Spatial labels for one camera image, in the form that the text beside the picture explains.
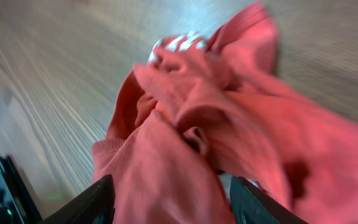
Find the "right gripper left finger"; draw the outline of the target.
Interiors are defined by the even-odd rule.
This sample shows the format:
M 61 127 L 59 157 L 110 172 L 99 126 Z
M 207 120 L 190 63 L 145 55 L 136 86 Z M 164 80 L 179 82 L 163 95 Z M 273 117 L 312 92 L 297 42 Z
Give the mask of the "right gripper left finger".
M 41 224 L 112 224 L 115 201 L 114 181 L 105 175 Z

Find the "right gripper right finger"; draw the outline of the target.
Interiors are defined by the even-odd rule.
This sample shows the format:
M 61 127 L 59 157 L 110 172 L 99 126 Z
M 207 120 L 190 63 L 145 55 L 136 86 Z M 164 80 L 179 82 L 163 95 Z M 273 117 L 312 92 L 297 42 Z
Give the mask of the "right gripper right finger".
M 231 210 L 236 224 L 306 224 L 243 177 L 232 177 Z

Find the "red printed t-shirt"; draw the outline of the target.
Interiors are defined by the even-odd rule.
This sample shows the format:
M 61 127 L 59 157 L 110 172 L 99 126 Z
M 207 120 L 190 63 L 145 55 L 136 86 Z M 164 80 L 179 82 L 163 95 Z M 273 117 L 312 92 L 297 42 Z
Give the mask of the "red printed t-shirt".
M 219 172 L 308 223 L 358 223 L 358 124 L 273 76 L 277 32 L 253 3 L 210 39 L 158 41 L 124 80 L 91 153 L 114 223 L 234 223 Z

